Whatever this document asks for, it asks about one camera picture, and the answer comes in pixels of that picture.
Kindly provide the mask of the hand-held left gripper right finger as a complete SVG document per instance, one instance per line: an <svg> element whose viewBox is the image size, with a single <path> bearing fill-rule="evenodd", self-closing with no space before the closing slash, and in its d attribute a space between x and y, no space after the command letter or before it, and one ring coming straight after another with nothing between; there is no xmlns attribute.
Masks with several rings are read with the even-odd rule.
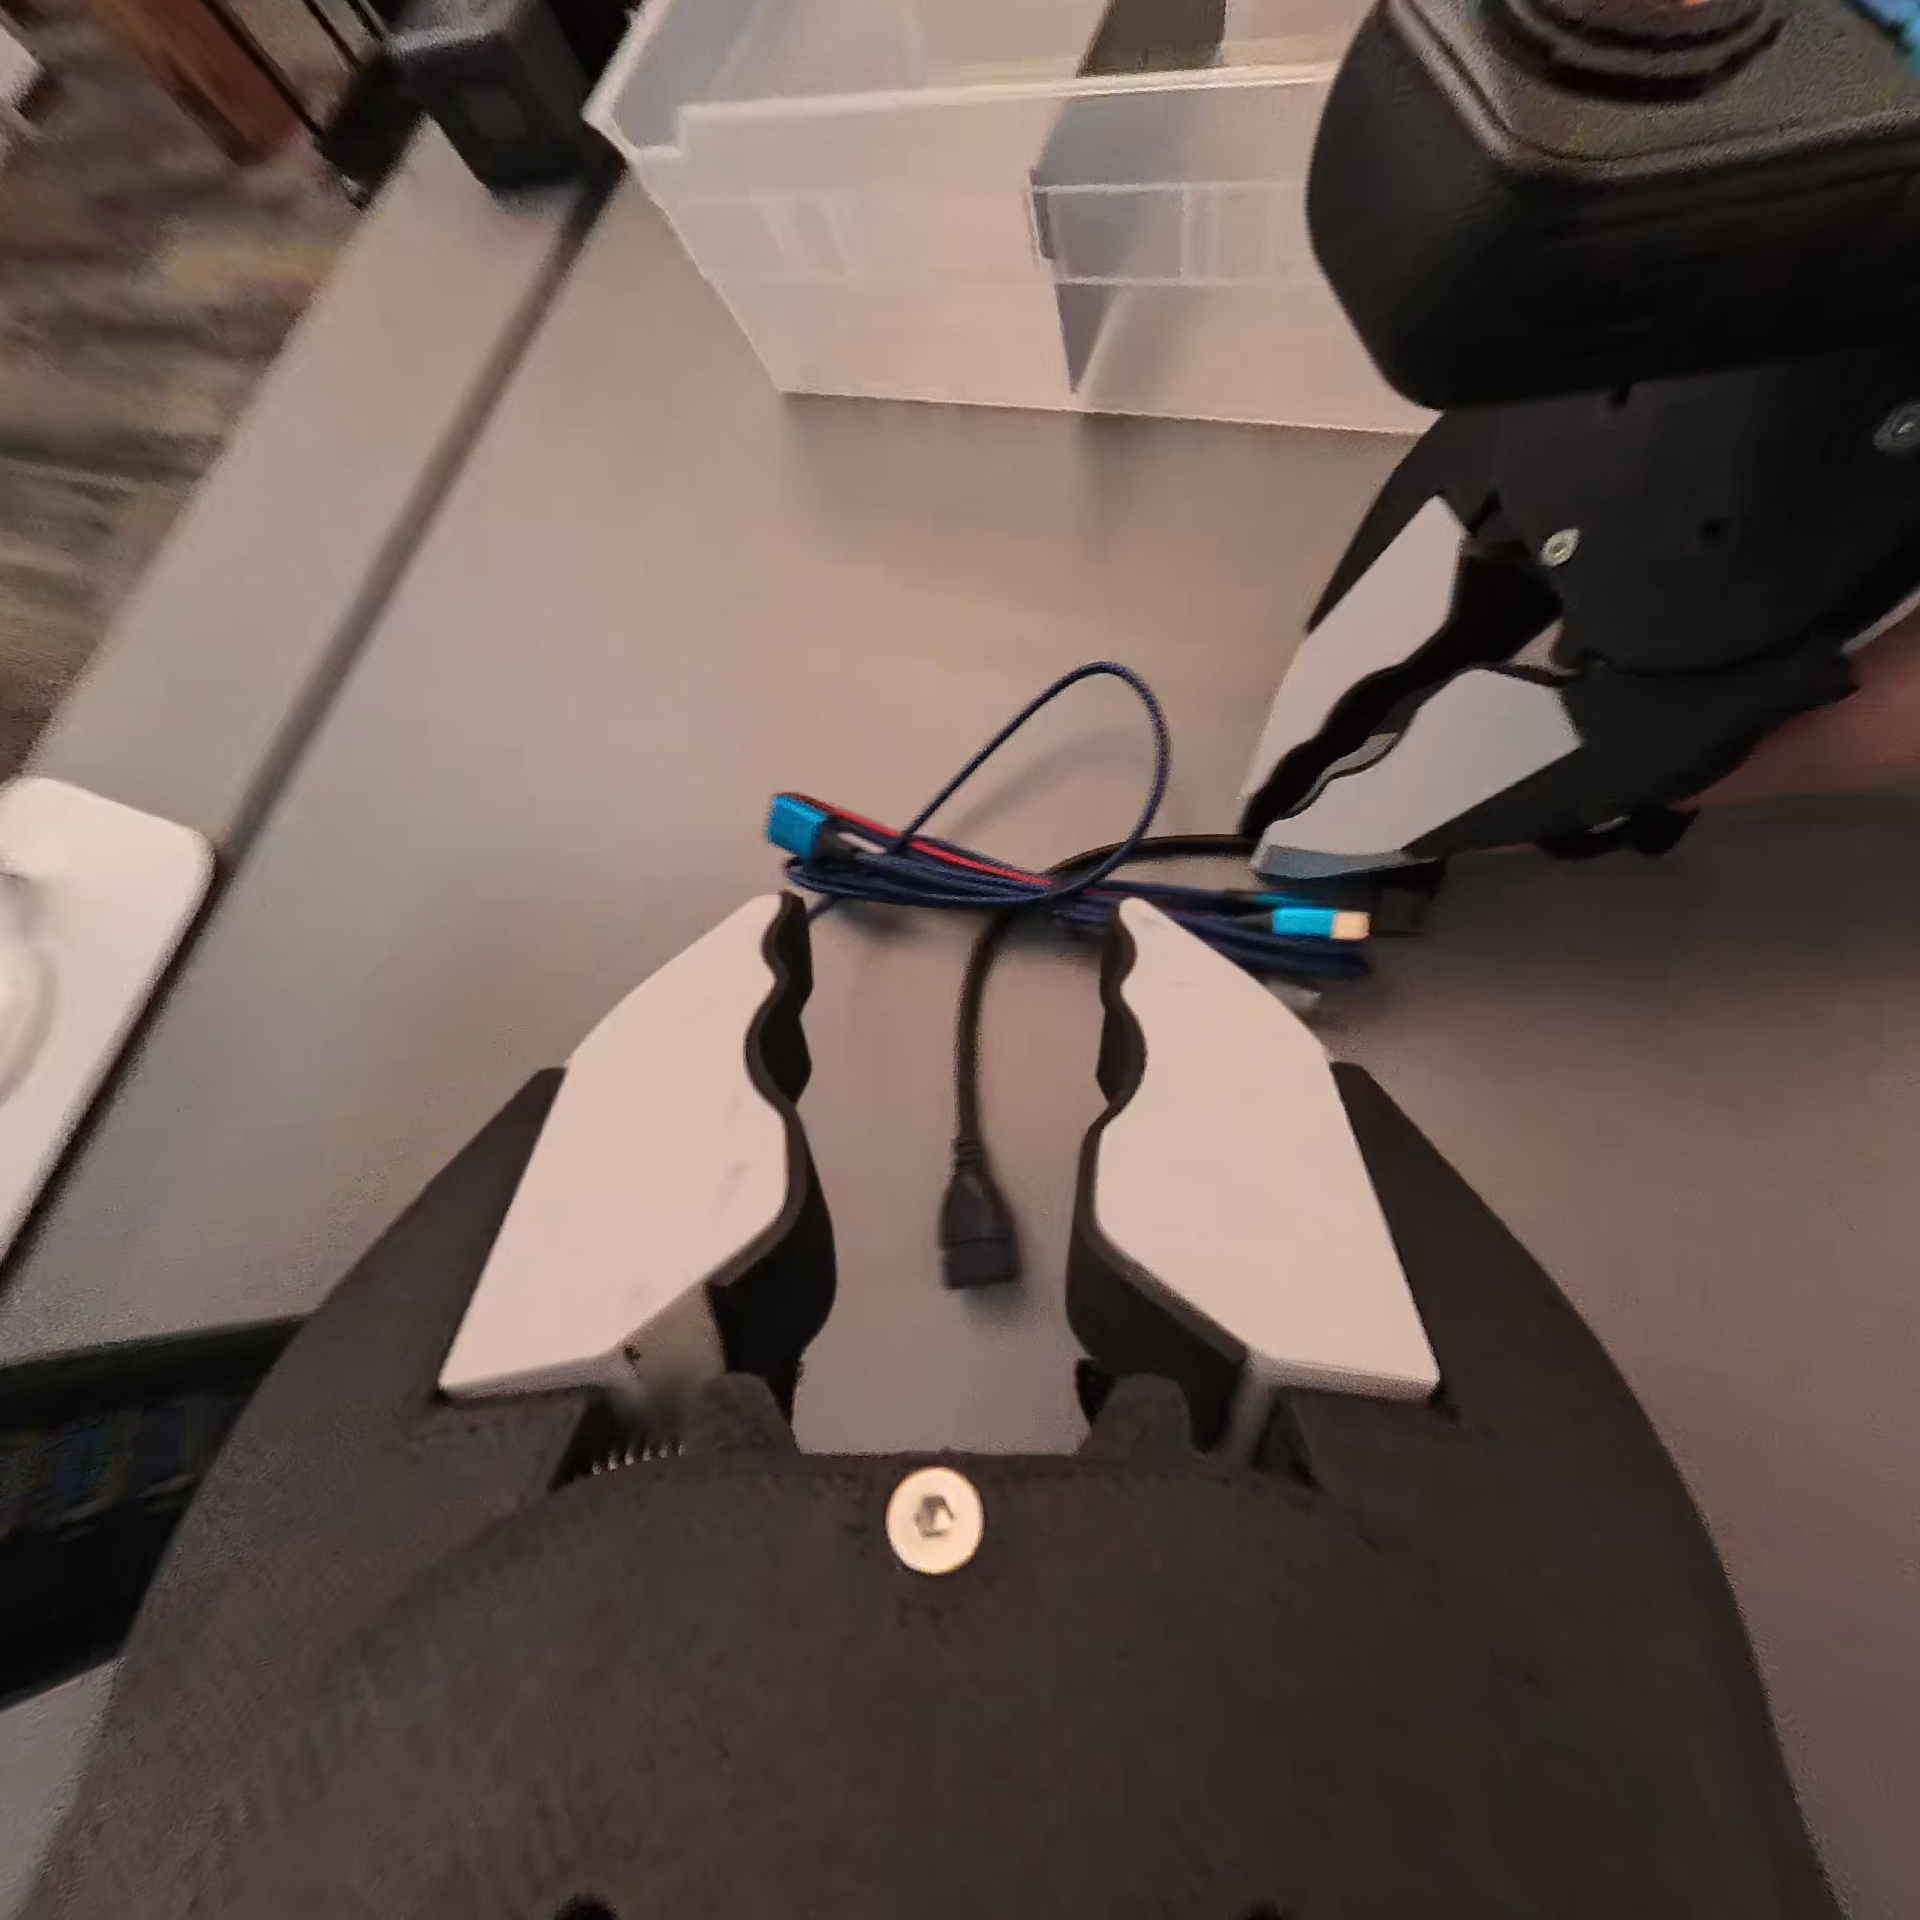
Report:
<svg viewBox="0 0 1920 1920"><path fill-rule="evenodd" d="M1104 1120L1077 1146L1071 1327L1255 1459L1283 1393L1447 1382L1323 1043L1150 902L1104 951Z"/></svg>

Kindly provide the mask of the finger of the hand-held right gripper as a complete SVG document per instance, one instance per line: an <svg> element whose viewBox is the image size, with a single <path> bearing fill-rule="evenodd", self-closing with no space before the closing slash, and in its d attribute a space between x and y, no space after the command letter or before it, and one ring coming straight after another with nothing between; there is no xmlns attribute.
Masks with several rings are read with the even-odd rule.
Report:
<svg viewBox="0 0 1920 1920"><path fill-rule="evenodd" d="M1255 836L1264 880L1407 868L1409 847L1585 749L1569 700L1519 668L1447 682L1364 768L1328 774Z"/></svg>
<svg viewBox="0 0 1920 1920"><path fill-rule="evenodd" d="M1239 829L1264 836L1391 751L1401 677L1449 619L1460 541L1457 511L1430 500L1306 623L1239 783Z"/></svg>

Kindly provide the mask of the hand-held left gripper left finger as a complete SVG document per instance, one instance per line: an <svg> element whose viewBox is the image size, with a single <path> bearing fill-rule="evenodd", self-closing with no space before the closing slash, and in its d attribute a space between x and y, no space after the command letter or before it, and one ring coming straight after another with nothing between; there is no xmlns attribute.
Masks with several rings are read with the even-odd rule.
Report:
<svg viewBox="0 0 1920 1920"><path fill-rule="evenodd" d="M803 1137L806 905L740 902L565 1059L450 1341L461 1406L589 1389L646 1448L722 1379L795 1414L834 1307L834 1229Z"/></svg>

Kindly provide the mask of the clear plastic bin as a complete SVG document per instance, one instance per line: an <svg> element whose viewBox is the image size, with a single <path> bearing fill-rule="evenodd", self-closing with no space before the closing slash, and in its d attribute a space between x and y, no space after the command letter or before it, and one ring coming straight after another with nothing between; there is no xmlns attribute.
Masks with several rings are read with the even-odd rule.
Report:
<svg viewBox="0 0 1920 1920"><path fill-rule="evenodd" d="M589 123L783 393L1418 438L1306 230L1364 15L658 0Z"/></svg>

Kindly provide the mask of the person's right forearm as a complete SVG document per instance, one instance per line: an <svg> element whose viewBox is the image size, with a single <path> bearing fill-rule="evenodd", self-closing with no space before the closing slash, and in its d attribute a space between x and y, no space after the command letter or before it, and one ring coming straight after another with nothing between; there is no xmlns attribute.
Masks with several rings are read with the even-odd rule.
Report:
<svg viewBox="0 0 1920 1920"><path fill-rule="evenodd" d="M1708 800L1914 789L1920 682L1886 677L1775 733Z"/></svg>

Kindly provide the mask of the white board stand base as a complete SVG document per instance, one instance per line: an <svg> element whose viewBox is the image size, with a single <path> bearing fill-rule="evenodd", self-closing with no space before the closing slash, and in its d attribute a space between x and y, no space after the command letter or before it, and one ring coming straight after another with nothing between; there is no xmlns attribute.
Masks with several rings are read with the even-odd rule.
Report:
<svg viewBox="0 0 1920 1920"><path fill-rule="evenodd" d="M187 824L20 774L0 789L0 1248L17 1247L211 897Z"/></svg>

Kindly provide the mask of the black power adapter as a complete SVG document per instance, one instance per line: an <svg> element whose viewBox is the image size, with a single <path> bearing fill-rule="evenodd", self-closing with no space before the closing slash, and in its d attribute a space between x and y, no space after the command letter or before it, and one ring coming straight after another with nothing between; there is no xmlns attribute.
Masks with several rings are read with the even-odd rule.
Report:
<svg viewBox="0 0 1920 1920"><path fill-rule="evenodd" d="M404 146L435 126L465 170L512 197L581 181L602 136L589 101L637 0L372 0L349 5L366 51L317 134L317 157L372 197Z"/></svg>

